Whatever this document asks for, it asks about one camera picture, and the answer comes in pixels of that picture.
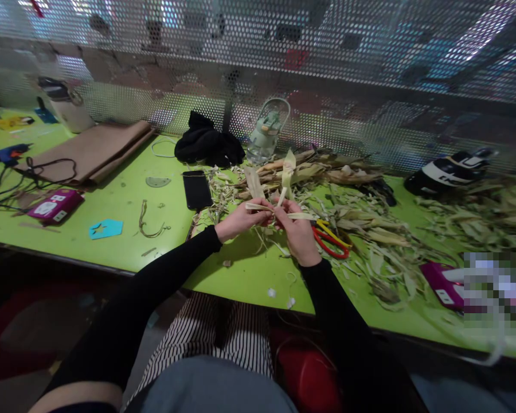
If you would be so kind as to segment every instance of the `brown paper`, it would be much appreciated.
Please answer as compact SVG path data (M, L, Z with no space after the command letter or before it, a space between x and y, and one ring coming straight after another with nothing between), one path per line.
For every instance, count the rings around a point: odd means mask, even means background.
M103 180L120 163L130 156L145 140L153 135L149 123L140 120L131 126L100 124L68 141L33 158L35 166L53 162L58 159L72 159L76 162L76 175L73 174L73 163L64 161L48 165L35 172L48 181L59 181L70 178L66 185L82 185ZM20 163L16 169L25 171L27 165Z

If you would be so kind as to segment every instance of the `striped pants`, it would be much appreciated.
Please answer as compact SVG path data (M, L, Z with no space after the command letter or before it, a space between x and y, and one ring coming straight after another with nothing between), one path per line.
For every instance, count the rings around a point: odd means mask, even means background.
M266 311L193 292L149 360L130 401L170 364L201 354L231 360L273 379Z

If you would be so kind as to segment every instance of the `black smartphone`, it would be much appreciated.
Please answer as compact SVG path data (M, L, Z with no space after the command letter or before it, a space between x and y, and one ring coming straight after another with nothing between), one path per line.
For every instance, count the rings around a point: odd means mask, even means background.
M187 208L200 211L212 206L210 188L203 171L188 171L183 174L183 187Z

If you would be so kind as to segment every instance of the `perforated metal panel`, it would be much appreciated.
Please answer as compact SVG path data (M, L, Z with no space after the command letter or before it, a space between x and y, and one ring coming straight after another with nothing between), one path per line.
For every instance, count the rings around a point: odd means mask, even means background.
M187 129L190 110L244 139L291 102L279 149L379 151L409 172L494 146L516 172L516 0L0 0L0 104L67 80L97 121Z

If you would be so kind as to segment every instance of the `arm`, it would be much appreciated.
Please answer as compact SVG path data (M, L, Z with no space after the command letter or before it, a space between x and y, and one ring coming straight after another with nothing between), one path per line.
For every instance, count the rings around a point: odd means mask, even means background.
M283 206L289 212L300 212L294 202L285 202ZM347 407L360 412L392 410L394 406L413 411L407 372L392 354L379 349L377 339L348 299L331 265L317 251L309 221L292 222L283 208L275 208L275 216L300 264Z
M265 200L252 202L271 207ZM251 213L241 204L216 227L207 227L139 271L100 312L30 413L82 402L109 403L118 410L151 313L222 243L270 218L269 211Z

